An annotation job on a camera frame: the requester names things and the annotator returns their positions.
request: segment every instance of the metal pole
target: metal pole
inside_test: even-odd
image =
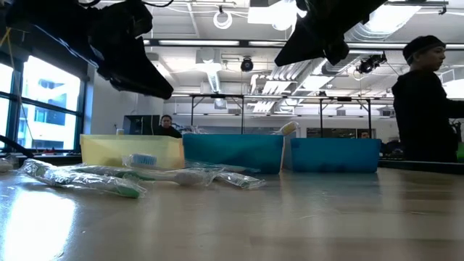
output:
[[[369,138],[372,138],[372,115],[370,114],[370,99],[368,102],[368,118],[369,118]]]
[[[319,116],[320,116],[320,137],[321,138],[324,138],[324,134],[323,134],[323,124],[322,124],[322,111],[323,111],[323,108],[322,108],[322,99],[319,100]]]
[[[190,126],[194,125],[194,109],[195,109],[195,96],[191,97],[191,116],[190,116]]]
[[[244,133],[245,129],[245,98],[241,98],[241,134]]]

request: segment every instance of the black camera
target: black camera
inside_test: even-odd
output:
[[[240,69],[241,69],[242,72],[245,72],[245,73],[253,71],[252,58],[245,57],[244,61],[241,62]]]
[[[371,55],[368,59],[361,60],[361,64],[356,68],[359,73],[371,73],[381,64],[387,62],[385,53],[382,55]]]

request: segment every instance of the blue plastic bin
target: blue plastic bin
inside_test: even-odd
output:
[[[381,140],[354,138],[294,138],[294,172],[375,173]]]
[[[250,167],[262,174],[281,170],[280,135],[187,134],[182,139],[186,160]]]

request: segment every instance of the plastic bag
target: plastic bag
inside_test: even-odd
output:
[[[247,175],[231,172],[221,172],[216,176],[219,181],[225,181],[242,189],[257,189],[266,184],[265,180],[260,180]]]
[[[122,167],[106,167],[106,166],[87,166],[87,165],[76,165],[69,167],[61,167],[63,170],[74,171],[77,173],[90,173],[95,175],[107,175],[116,178],[124,178],[125,176],[134,175],[138,173],[134,170]]]
[[[96,189],[134,199],[143,196],[146,192],[139,185],[122,178],[77,173],[35,159],[25,160],[18,173],[29,175],[31,178],[50,186]]]
[[[292,134],[294,131],[296,131],[298,126],[299,124],[297,122],[292,121],[282,126],[282,128],[278,130],[276,134],[287,136],[289,134]]]
[[[0,175],[7,174],[10,170],[14,170],[15,165],[17,165],[17,158],[13,156],[8,156],[0,159]]]
[[[77,173],[108,175],[129,180],[171,181],[182,186],[208,186],[217,175],[217,172],[204,168],[149,170],[139,167],[71,166],[63,167],[63,169]]]
[[[213,163],[206,163],[206,162],[192,162],[188,160],[186,160],[186,167],[203,167],[203,168],[217,169],[217,170],[222,170],[222,171],[232,172],[232,173],[259,173],[261,172],[261,170],[254,169],[251,167],[213,164]]]
[[[149,154],[131,154],[123,156],[123,166],[137,167],[150,170],[172,170],[162,167],[157,167],[157,158]]]

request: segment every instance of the man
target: man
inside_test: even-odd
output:
[[[457,161],[457,136],[449,119],[464,117],[464,102],[447,99],[434,73],[443,64],[445,49],[435,36],[418,37],[403,49],[410,71],[398,77],[392,92],[406,160]]]
[[[154,131],[158,136],[171,136],[173,138],[182,138],[182,134],[172,127],[173,119],[169,115],[161,117],[161,125]]]

